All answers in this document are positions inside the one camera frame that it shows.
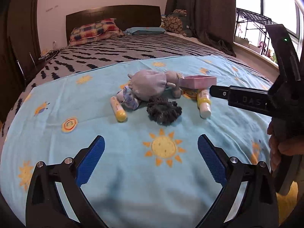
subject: headboard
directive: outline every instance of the headboard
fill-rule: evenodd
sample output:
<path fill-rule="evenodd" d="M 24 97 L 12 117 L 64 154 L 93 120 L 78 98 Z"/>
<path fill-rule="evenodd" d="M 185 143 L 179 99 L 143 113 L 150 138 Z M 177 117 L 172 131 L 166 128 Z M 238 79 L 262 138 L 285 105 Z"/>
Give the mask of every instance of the headboard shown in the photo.
<path fill-rule="evenodd" d="M 93 8 L 66 16 L 65 29 L 67 43 L 69 43 L 70 34 L 75 27 L 108 18 L 116 18 L 116 25 L 122 31 L 134 26 L 159 27 L 161 25 L 161 11 L 159 6 L 118 5 Z"/>

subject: window sill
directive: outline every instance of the window sill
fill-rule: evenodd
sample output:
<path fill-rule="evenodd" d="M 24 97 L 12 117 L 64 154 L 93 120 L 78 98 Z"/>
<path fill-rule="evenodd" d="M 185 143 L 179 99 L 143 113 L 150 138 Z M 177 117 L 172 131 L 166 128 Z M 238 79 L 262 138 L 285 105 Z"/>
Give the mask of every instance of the window sill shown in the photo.
<path fill-rule="evenodd" d="M 266 57 L 266 56 L 264 56 L 264 55 L 261 55 L 261 54 L 257 53 L 256 51 L 254 51 L 254 50 L 252 50 L 252 49 L 249 49 L 249 48 L 247 48 L 247 47 L 245 47 L 245 46 L 243 46 L 243 45 L 240 45 L 240 44 L 238 44 L 238 43 L 236 43 L 236 42 L 234 42 L 234 45 L 235 45 L 236 47 L 239 47 L 239 48 L 245 50 L 247 53 L 249 53 L 249 54 L 251 54 L 251 55 L 253 55 L 253 56 L 259 58 L 260 60 L 262 60 L 262 61 L 263 61 L 265 64 L 267 64 L 268 66 L 270 66 L 270 67 L 272 67 L 272 68 L 274 68 L 274 69 L 276 69 L 276 70 L 279 69 L 279 66 L 278 66 L 275 62 L 273 62 L 272 60 L 270 60 L 268 57 Z"/>

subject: bottle with yellow cap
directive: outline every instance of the bottle with yellow cap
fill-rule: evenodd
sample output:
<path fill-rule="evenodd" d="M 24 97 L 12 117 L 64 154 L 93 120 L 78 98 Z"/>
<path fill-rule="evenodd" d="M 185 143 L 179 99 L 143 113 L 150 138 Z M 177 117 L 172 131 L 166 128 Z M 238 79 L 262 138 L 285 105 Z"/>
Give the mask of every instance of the bottle with yellow cap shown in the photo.
<path fill-rule="evenodd" d="M 114 112 L 114 115 L 119 122 L 124 122 L 127 119 L 127 114 L 116 97 L 110 98 L 110 103 Z"/>
<path fill-rule="evenodd" d="M 208 90 L 199 90 L 197 93 L 197 106 L 199 108 L 201 118 L 206 119 L 211 116 L 210 105 L 211 101 Z"/>

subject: stuffed animal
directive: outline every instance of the stuffed animal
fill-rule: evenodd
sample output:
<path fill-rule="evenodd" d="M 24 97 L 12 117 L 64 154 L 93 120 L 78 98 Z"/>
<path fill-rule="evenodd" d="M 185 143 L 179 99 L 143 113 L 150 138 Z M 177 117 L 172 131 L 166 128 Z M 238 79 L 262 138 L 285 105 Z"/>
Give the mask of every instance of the stuffed animal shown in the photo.
<path fill-rule="evenodd" d="M 137 98 L 149 101 L 151 97 L 160 97 L 166 87 L 172 88 L 174 98 L 180 98 L 179 79 L 175 71 L 157 72 L 154 70 L 140 70 L 131 79 L 129 88 Z"/>
<path fill-rule="evenodd" d="M 129 86 L 118 92 L 117 99 L 133 110 L 138 107 L 140 100 L 149 101 L 151 97 L 160 97 L 166 87 L 172 88 L 174 98 L 181 96 L 179 77 L 175 71 L 163 73 L 145 69 L 128 76 L 131 79 Z"/>

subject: black scrunchie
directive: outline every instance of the black scrunchie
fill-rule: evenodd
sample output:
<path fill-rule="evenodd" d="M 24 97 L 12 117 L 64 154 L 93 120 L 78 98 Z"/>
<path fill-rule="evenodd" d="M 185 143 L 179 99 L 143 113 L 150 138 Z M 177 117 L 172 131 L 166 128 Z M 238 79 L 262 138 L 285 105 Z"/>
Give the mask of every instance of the black scrunchie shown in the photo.
<path fill-rule="evenodd" d="M 177 102 L 169 102 L 166 97 L 149 99 L 147 112 L 152 120 L 162 125 L 169 125 L 181 115 L 181 107 Z"/>

